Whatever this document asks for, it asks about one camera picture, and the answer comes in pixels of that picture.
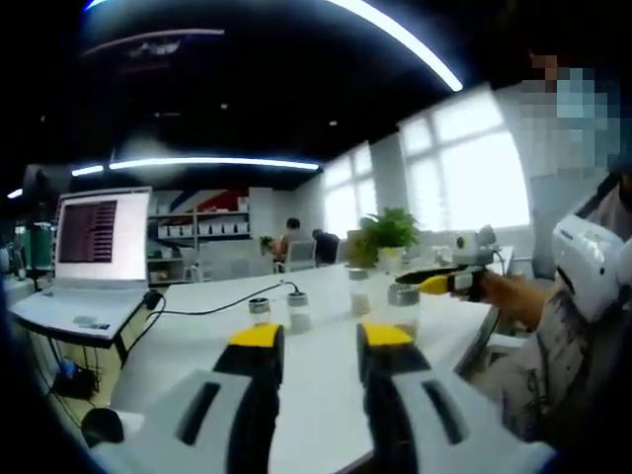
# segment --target computer monitor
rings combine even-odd
[[[55,279],[146,281],[150,194],[138,188],[62,196]]]

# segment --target green plant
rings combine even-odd
[[[377,250],[384,248],[410,247],[418,243],[415,217],[402,208],[384,208],[377,214],[370,214],[360,220],[364,232],[365,245]]]

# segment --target person's arm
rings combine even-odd
[[[278,242],[278,245],[276,246],[275,260],[283,260],[285,258],[285,254],[287,253],[287,246],[287,236],[283,235],[280,238],[280,242]]]
[[[544,303],[560,289],[561,283],[557,281],[552,288],[543,289],[521,278],[486,272],[481,285],[486,293],[485,302],[511,312],[527,329],[535,330],[540,324]]]

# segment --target laptop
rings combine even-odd
[[[63,195],[50,287],[10,309],[37,326],[111,339],[148,290],[150,188]]]

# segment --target cable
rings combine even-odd
[[[147,321],[149,321],[151,319],[152,316],[156,316],[154,318],[154,320],[149,323],[149,325],[138,335],[138,338],[136,338],[136,340],[132,343],[131,346],[129,346],[129,349],[127,350],[128,353],[131,353],[131,350],[134,349],[134,347],[140,342],[140,340],[151,330],[151,328],[154,327],[154,324],[156,324],[156,322],[160,319],[160,317],[163,314],[172,314],[172,315],[179,315],[179,316],[207,316],[209,314],[214,314],[214,313],[218,313],[219,311],[223,311],[225,309],[228,308],[232,308],[233,306],[237,306],[240,303],[243,303],[244,301],[248,301],[249,299],[261,294],[261,293],[265,293],[266,291],[270,291],[271,289],[276,289],[276,288],[280,288],[286,284],[291,284],[294,287],[294,291],[295,292],[299,292],[298,290],[298,286],[296,286],[296,284],[294,284],[291,281],[282,281],[281,283],[277,283],[274,284],[272,286],[268,286],[267,288],[264,289],[260,289],[259,291],[256,291],[252,294],[249,294],[248,296],[244,296],[241,299],[238,299],[237,301],[233,301],[232,303],[228,303],[225,304],[223,306],[220,306],[218,308],[215,309],[211,309],[208,311],[165,311],[165,307],[167,306],[167,298],[165,298],[165,296],[163,294],[160,294],[160,299],[163,301],[163,305],[162,308],[158,311],[153,311],[151,313],[149,313],[147,315]]]
[[[503,277],[505,277],[505,259],[503,259],[503,256],[501,255],[501,253],[498,250],[494,251],[494,254],[498,255],[498,258],[501,260],[501,267],[502,267],[502,272],[503,272]],[[487,348],[487,345],[490,342],[490,339],[492,338],[492,335],[494,334],[494,331],[496,331],[496,328],[498,327],[498,323],[501,321],[501,314],[502,311],[500,309],[498,309],[498,314],[496,315],[496,321],[494,321],[494,325],[492,326],[492,328],[490,329],[489,334],[487,335],[487,339],[485,340],[485,343],[483,345],[483,348]]]
[[[160,311],[154,311],[153,313],[150,313],[149,316],[147,316],[147,319],[151,318],[154,314],[156,313],[161,313],[162,314],[175,314],[175,315],[180,315],[180,316],[207,316],[209,314],[213,314],[213,313],[218,313],[219,311],[223,311],[224,309],[228,309],[228,308],[232,308],[233,306],[237,306],[239,303],[243,303],[244,301],[248,301],[249,299],[253,298],[254,296],[257,296],[261,293],[265,293],[266,291],[270,291],[271,289],[276,289],[276,288],[280,288],[286,284],[291,284],[294,287],[294,291],[295,292],[300,292],[298,290],[298,286],[296,286],[296,284],[294,284],[291,281],[282,281],[281,283],[277,283],[277,284],[273,284],[272,286],[268,286],[267,288],[264,289],[260,289],[259,291],[256,291],[252,294],[249,294],[248,296],[244,296],[241,299],[238,299],[237,301],[234,301],[232,303],[228,303],[225,304],[223,306],[220,306],[219,308],[215,308],[215,309],[210,309],[208,311],[165,311],[164,307],[162,310]],[[165,299],[165,297],[163,296],[162,299],[165,301],[165,305],[167,304],[167,301]]]
[[[505,259],[503,259],[503,256],[498,250],[495,250],[494,253],[498,255],[498,258],[501,260],[501,267],[503,269],[503,277],[506,277],[507,275],[505,275]]]
[[[36,351],[36,345],[33,343],[33,340],[31,339],[31,334],[27,333],[27,337],[29,338],[29,344],[30,344],[31,349],[33,351],[33,355],[35,356],[35,367],[38,369],[39,376],[41,377],[41,380],[43,381],[44,385],[46,386],[46,389],[48,390],[47,393],[51,394],[53,397],[55,397],[57,399],[57,403],[59,403],[59,406],[63,409],[64,412],[66,412],[66,415],[68,416],[68,419],[70,420],[70,422],[75,427],[77,427],[77,429],[81,430],[81,425],[76,421],[75,414],[72,413],[72,410],[70,410],[66,406],[66,404],[61,400],[61,397],[59,395],[57,395],[52,390],[52,387],[48,383],[48,380],[46,380],[46,376],[43,374],[43,370],[41,370],[40,359],[38,358],[38,354],[37,354],[37,351]]]
[[[59,354],[55,350],[55,346],[52,343],[52,339],[46,338],[46,340],[48,341],[48,345],[50,346],[50,350],[52,351],[52,356],[55,358],[55,362],[57,362],[57,366],[59,367],[59,370],[61,370],[63,368],[63,365],[61,364],[61,359],[59,358]]]

